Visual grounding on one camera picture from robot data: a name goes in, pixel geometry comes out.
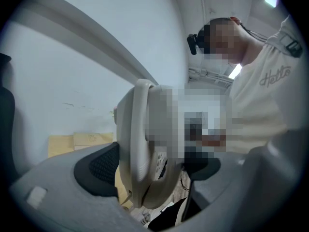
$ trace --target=white wall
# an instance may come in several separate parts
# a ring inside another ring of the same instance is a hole
[[[195,81],[195,80],[192,80],[192,81],[189,82],[189,86],[190,86],[192,89],[215,90],[215,93],[216,93],[216,94],[220,94],[220,95],[224,95],[225,92],[226,92],[226,89],[225,89],[225,88],[218,87],[218,86],[215,85],[215,84],[207,83],[207,82],[204,82],[204,81]]]
[[[54,29],[75,39],[68,30]],[[3,84],[15,97],[12,143],[20,173],[47,158],[49,135],[115,131],[109,111],[132,84],[16,22],[7,25],[0,51],[12,57]]]
[[[189,34],[197,34],[205,23],[219,17],[236,16],[246,22],[249,16],[251,0],[177,0],[186,37]],[[205,60],[202,54],[192,55],[187,46],[189,65],[193,68],[207,68],[220,72],[226,70],[226,64],[213,65],[211,61]]]
[[[251,31],[254,31],[254,32],[257,32],[257,33],[261,33],[261,34],[265,35],[266,37],[270,37],[270,36],[274,35],[280,29],[280,28],[275,29],[275,28],[269,26],[268,24],[264,23],[263,21],[253,17],[253,16],[250,16],[248,18],[246,28],[248,30],[251,30]]]
[[[66,1],[117,38],[158,83],[187,82],[175,0]],[[115,74],[115,61],[70,27],[20,11],[3,31],[0,52],[12,57],[3,83],[15,97],[13,155],[24,173],[47,158],[50,135],[115,132],[110,111],[133,85]]]
[[[65,0],[111,33],[159,84],[188,81],[186,37],[176,0]]]

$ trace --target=cable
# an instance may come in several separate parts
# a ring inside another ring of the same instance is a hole
[[[249,30],[251,33],[255,33],[255,34],[257,34],[257,35],[260,35],[261,36],[261,38],[265,38],[265,39],[267,39],[267,37],[265,36],[265,35],[263,35],[263,34],[261,34],[261,33],[258,33],[258,32],[254,32],[254,31],[251,31],[251,30]]]
[[[212,78],[215,78],[219,81],[222,81],[222,82],[228,82],[228,83],[232,83],[227,77],[226,78],[222,78],[220,76],[214,76],[214,75],[209,75],[209,74],[206,74],[206,75],[203,75],[202,77],[212,77]]]
[[[217,72],[214,72],[214,71],[209,71],[209,70],[206,70],[206,71],[207,71],[207,73],[217,75],[218,77],[222,76],[222,77],[225,77],[227,80],[229,80],[227,75],[223,75],[223,74],[220,74],[220,73],[217,73]]]
[[[249,31],[249,32],[250,32],[251,35],[253,34],[254,37],[257,37],[257,38],[259,38],[259,39],[261,39],[261,40],[263,40],[263,41],[266,41],[266,40],[267,40],[266,38],[263,38],[263,37],[258,36],[257,34],[255,34],[255,32],[252,32],[252,31]]]
[[[186,188],[186,187],[183,185],[183,178],[182,178],[182,175],[183,175],[183,172],[180,174],[180,182],[182,183],[182,187],[183,187],[183,189],[185,189],[186,191],[190,191],[190,189]]]
[[[201,2],[202,2],[202,11],[203,11],[203,21],[205,25],[206,24],[205,3],[204,3],[204,0],[201,0]]]
[[[254,37],[256,40],[258,40],[258,41],[261,41],[261,42],[266,42],[266,40],[265,39],[261,39],[261,37],[259,37],[259,36],[257,36],[257,35],[253,35],[252,33],[251,33],[251,31],[250,30],[247,30],[246,29],[246,27],[241,23],[240,24],[241,26],[242,26],[242,28],[249,34],[249,35],[251,35],[252,37]]]
[[[225,84],[229,84],[229,85],[231,85],[232,84],[232,82],[228,82],[228,81],[226,81],[226,80],[220,80],[220,79],[218,79],[218,78],[216,78],[216,77],[212,77],[212,76],[209,76],[209,75],[206,75],[206,76],[202,76],[202,78],[208,78],[208,79],[211,79],[211,80],[219,80],[220,82],[224,82]]]

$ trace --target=person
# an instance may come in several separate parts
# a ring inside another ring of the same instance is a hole
[[[216,54],[242,70],[229,89],[226,112],[220,116],[220,135],[192,137],[201,146],[224,147],[248,153],[288,127],[273,93],[288,79],[302,53],[290,16],[280,31],[266,40],[247,30],[236,17],[217,18],[187,38],[191,53]]]

